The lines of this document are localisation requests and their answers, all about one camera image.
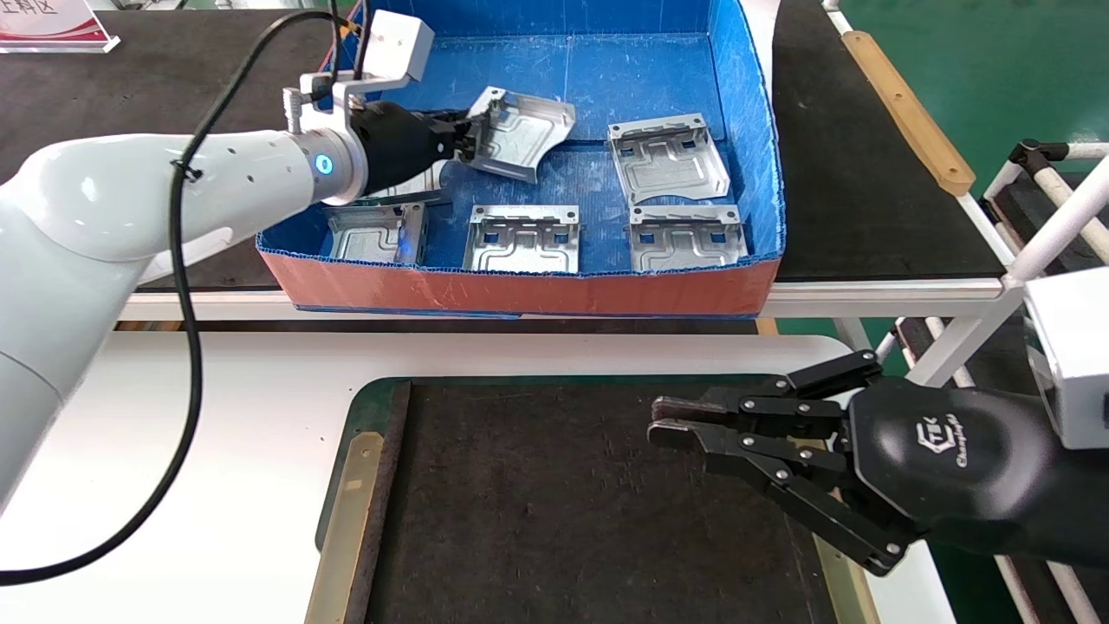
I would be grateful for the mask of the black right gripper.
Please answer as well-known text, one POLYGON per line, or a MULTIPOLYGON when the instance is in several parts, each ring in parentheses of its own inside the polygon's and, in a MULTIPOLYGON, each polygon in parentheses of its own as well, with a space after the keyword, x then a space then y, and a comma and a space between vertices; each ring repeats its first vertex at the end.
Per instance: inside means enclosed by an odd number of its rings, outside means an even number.
MULTIPOLYGON (((876 352, 856 351, 749 387, 710 387, 696 399, 659 396, 648 439, 696 453, 705 473, 741 479, 887 576, 910 538, 833 494, 846 458, 753 433, 836 432, 847 415, 832 398, 881 376, 876 352)), ((847 413, 859 482, 906 516, 915 538, 983 556, 1106 567, 1106 451, 1066 449, 1036 396, 879 380, 849 399, 847 413)))

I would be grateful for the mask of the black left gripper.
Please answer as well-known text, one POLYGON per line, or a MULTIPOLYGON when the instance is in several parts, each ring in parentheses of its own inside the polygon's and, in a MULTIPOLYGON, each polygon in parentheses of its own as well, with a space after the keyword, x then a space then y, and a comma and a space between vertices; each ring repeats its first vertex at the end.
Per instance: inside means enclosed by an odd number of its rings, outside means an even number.
POLYGON ((474 119, 467 109, 413 111, 393 102, 372 102, 353 111, 350 130, 366 155, 362 195, 413 180, 444 158, 471 162, 477 139, 464 137, 474 119))

